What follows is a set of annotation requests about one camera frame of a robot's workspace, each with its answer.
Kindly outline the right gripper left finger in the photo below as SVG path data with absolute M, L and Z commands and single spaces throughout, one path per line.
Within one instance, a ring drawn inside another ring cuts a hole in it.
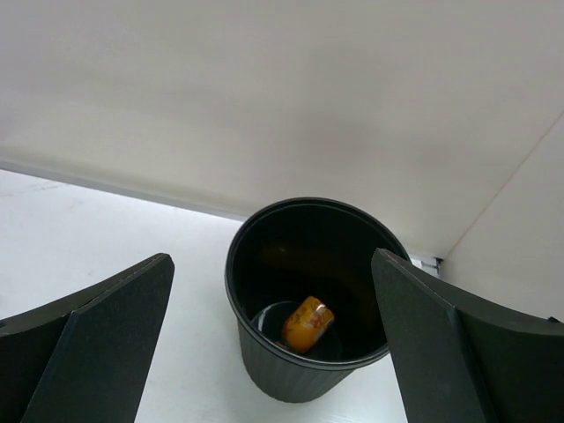
M 132 422 L 167 311 L 170 255 L 1 322 L 3 422 Z

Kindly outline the orange plastic bottle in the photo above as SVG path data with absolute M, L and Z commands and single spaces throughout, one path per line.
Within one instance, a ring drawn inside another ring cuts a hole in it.
M 307 353 L 334 321 L 333 312 L 322 301 L 308 296 L 284 322 L 280 344 L 295 353 Z

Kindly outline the black plastic bin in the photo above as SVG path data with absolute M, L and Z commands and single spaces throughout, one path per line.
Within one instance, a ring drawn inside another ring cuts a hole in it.
M 242 224 L 226 256 L 226 295 L 244 367 L 266 395 L 306 403 L 389 354 L 371 269 L 378 249 L 407 257 L 379 220 L 327 198 L 283 200 Z M 285 345 L 282 330 L 311 296 L 335 320 L 298 353 Z

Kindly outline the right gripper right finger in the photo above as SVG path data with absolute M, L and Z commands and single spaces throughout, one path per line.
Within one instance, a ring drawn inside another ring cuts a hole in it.
M 435 278 L 379 249 L 378 307 L 410 422 L 561 422 L 563 323 Z

